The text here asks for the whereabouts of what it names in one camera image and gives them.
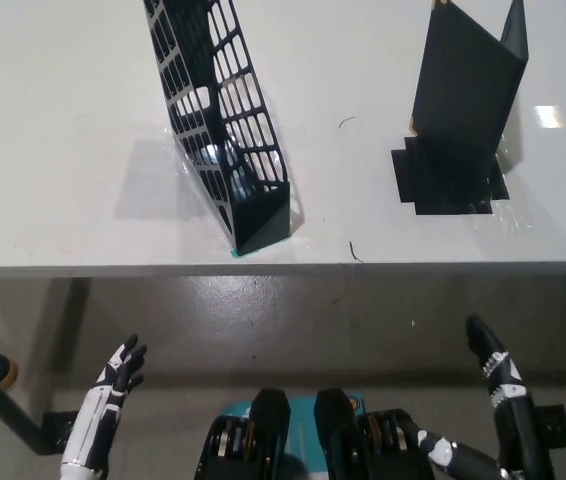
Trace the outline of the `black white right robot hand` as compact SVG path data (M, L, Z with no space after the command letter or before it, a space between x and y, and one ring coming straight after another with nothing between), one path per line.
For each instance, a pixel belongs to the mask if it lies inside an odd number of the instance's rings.
M511 353L477 315L467 318L466 335L487 382L499 457L421 428L416 430L418 448L453 479L552 479L536 406Z

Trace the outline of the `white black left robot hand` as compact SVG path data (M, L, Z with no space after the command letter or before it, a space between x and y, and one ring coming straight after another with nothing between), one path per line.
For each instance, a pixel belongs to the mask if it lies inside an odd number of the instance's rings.
M139 373L147 347L132 335L109 358L87 391L64 449L61 480L105 479L109 455L128 395L144 377Z

